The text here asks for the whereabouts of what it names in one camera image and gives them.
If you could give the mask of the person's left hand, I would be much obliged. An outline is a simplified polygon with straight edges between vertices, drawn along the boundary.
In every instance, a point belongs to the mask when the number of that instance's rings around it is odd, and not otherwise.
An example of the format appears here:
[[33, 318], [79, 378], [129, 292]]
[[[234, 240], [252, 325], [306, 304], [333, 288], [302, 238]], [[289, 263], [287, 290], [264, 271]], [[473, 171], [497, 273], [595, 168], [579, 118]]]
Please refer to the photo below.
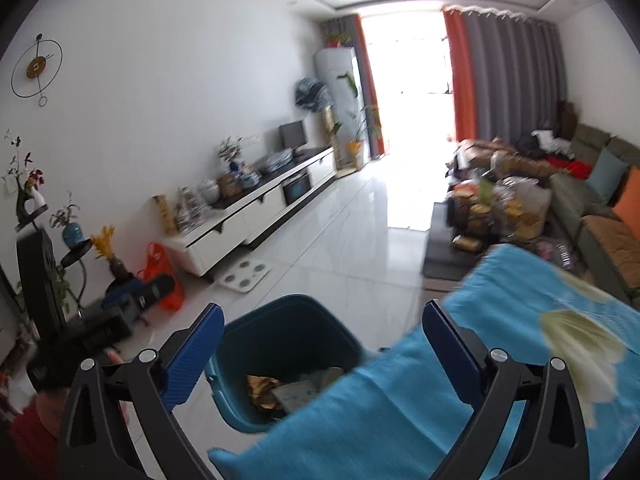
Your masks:
[[61, 432], [69, 388], [51, 391], [40, 391], [35, 396], [36, 414], [41, 425], [49, 434], [58, 438]]

